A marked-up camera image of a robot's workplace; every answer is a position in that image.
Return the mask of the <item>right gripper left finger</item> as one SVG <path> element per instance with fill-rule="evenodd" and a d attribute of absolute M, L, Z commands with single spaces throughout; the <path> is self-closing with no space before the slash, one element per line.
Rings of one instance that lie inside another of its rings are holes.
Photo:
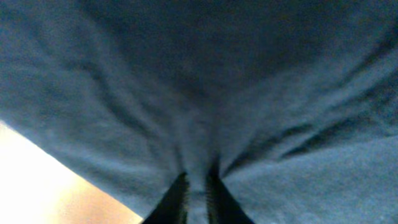
<path fill-rule="evenodd" d="M 162 200 L 142 224 L 186 224 L 188 215 L 189 181 L 180 174 Z"/>

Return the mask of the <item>navy blue shorts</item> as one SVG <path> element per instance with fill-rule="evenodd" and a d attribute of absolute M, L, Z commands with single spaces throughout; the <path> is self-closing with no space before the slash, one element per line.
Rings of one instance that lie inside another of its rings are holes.
<path fill-rule="evenodd" d="M 145 219 L 397 222 L 397 2 L 1 2 L 1 119 Z"/>

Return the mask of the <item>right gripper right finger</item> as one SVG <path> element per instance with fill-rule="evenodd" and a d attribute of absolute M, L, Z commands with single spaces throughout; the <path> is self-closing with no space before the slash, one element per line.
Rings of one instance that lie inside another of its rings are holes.
<path fill-rule="evenodd" d="M 205 186 L 209 224 L 254 224 L 216 173 L 207 175 Z"/>

